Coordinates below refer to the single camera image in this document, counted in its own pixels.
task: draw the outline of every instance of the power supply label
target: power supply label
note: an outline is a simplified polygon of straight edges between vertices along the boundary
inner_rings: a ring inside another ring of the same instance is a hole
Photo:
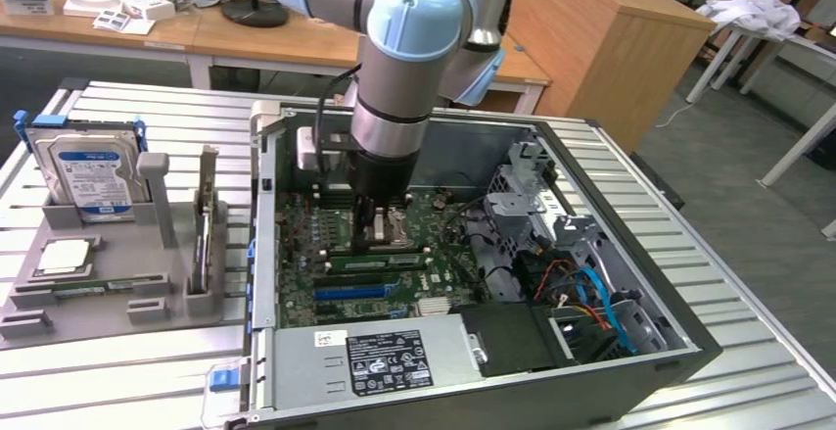
[[[347,338],[353,389],[374,396],[433,386],[430,361],[417,330]]]
[[[118,214],[131,209],[129,184],[117,173],[119,154],[110,151],[65,151],[58,155],[77,206],[89,213]]]

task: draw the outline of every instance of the metal slotted surface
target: metal slotted surface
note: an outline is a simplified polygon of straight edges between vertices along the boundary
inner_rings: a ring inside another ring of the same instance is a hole
[[[114,422],[121,429],[202,427],[205,373],[213,364],[241,356],[250,216],[247,132],[258,99],[271,96],[93,82],[83,92],[59,91],[50,102],[45,112],[65,109],[71,116],[122,119],[143,116],[150,149],[171,154],[166,182],[173,200],[191,200],[203,145],[221,148],[219,189],[231,206],[226,323],[2,352],[5,430],[82,428],[83,424],[111,428]],[[551,119],[550,124],[725,347],[686,384],[658,392],[619,422],[597,429],[836,428],[833,380],[609,137],[578,120]],[[559,180],[558,186],[575,210],[585,213],[569,181]],[[0,169],[0,190],[5,298],[47,197],[34,159],[21,147]]]

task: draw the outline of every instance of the circuit board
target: circuit board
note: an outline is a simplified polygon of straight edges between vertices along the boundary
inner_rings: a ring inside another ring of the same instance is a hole
[[[458,223],[446,228],[462,207],[453,194],[414,192],[410,207],[389,212],[395,226],[391,249],[362,256],[349,254],[351,209],[305,194],[283,198],[278,216],[283,327],[417,316],[426,298],[445,297],[451,307],[485,300],[467,237],[457,235]]]

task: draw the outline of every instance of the monitor stand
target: monitor stand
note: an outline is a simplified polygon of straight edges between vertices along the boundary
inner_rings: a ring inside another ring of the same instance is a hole
[[[281,26],[289,21],[289,11],[278,2],[231,0],[222,4],[222,12],[237,24],[259,28]]]

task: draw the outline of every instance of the white cloth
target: white cloth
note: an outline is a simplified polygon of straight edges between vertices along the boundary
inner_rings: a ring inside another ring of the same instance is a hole
[[[782,0],[710,0],[697,12],[715,21],[715,33],[734,24],[774,41],[790,38],[802,23],[799,12]]]

